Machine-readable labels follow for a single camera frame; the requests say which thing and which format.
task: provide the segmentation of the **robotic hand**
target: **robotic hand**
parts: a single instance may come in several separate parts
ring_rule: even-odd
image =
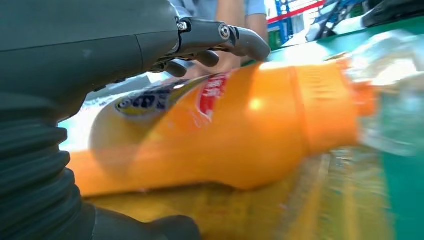
[[[261,61],[268,45],[247,29],[179,19],[167,0],[0,1],[0,33],[0,238],[199,240],[185,216],[141,223],[84,203],[57,123],[107,84],[182,77],[173,60],[214,66],[214,51]]]

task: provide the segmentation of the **red label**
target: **red label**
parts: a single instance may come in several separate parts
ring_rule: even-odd
[[[199,112],[205,115],[209,121],[212,121],[215,102],[224,94],[230,74],[230,72],[226,72],[210,76],[201,91],[198,104]]]

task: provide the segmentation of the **bottle label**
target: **bottle label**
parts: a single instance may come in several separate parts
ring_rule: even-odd
[[[207,117],[209,121],[212,121],[215,102],[224,95],[225,86],[229,76],[229,72],[210,76],[201,91],[201,95],[197,103],[198,111]]]
[[[164,81],[118,99],[114,108],[126,118],[148,120],[168,112],[182,100],[185,106],[187,101],[191,102],[193,110],[210,122],[215,102],[224,94],[229,75],[218,73],[192,80]]]

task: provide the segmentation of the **blue shirt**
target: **blue shirt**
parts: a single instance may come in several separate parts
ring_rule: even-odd
[[[217,0],[169,0],[178,11],[181,18],[195,17],[205,20],[215,20]],[[267,14],[265,0],[244,0],[246,16]]]

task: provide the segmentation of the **orange plastic bottle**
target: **orange plastic bottle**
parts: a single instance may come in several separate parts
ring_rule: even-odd
[[[336,62],[165,82],[104,107],[68,168],[84,196],[201,182],[256,188],[357,143],[356,101],[370,93],[352,89]]]

